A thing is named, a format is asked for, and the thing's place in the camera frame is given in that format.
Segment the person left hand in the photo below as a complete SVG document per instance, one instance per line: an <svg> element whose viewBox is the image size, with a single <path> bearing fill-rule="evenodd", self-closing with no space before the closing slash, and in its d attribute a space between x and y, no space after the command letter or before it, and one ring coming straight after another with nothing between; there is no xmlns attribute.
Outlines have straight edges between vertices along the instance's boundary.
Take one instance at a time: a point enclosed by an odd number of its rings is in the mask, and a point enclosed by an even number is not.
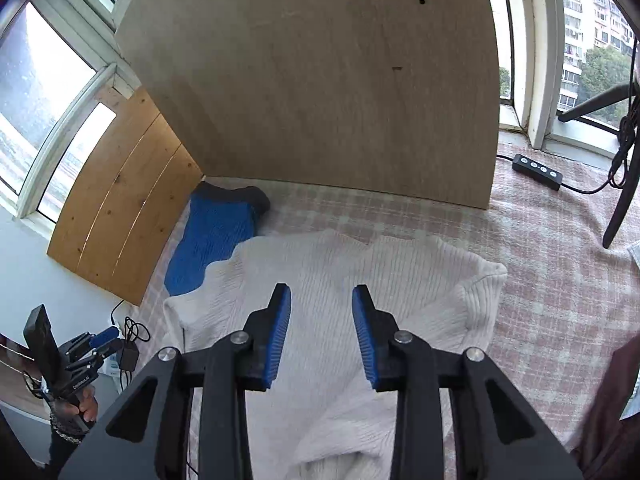
<svg viewBox="0 0 640 480"><path fill-rule="evenodd" d="M93 386L87 386L82 393L78 394L76 398L78 404L55 401L52 411L58 418L73 419L79 416L84 422L95 422L99 411L95 393L96 389Z"/></svg>

